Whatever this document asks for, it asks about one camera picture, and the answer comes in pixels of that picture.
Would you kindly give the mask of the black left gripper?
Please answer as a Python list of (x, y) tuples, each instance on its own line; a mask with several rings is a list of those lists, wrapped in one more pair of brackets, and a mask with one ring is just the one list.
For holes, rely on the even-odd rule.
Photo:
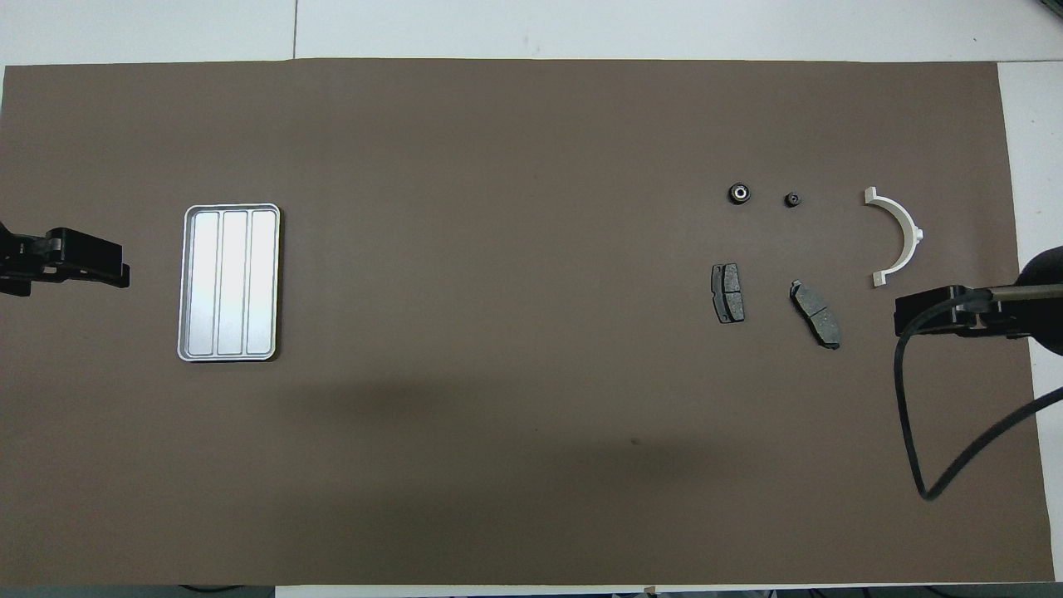
[(123, 247), (73, 228), (53, 228), (47, 233), (47, 267), (55, 272), (54, 281), (79, 280), (120, 283), (130, 287), (130, 266), (123, 262)]

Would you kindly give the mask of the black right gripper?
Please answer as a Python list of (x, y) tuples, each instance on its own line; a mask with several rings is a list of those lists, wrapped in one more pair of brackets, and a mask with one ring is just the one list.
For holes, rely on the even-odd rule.
[(916, 321), (919, 314), (930, 310), (939, 303), (952, 298), (963, 298), (963, 302), (927, 319), (918, 328), (914, 328), (914, 336), (945, 336), (946, 334), (978, 336), (975, 330), (981, 328), (983, 318), (998, 310), (998, 302), (990, 296), (984, 296), (982, 289), (956, 284), (935, 287), (927, 289), (927, 291), (916, 292), (916, 294), (894, 298), (894, 336), (900, 338), (904, 329), (908, 329), (911, 322)]

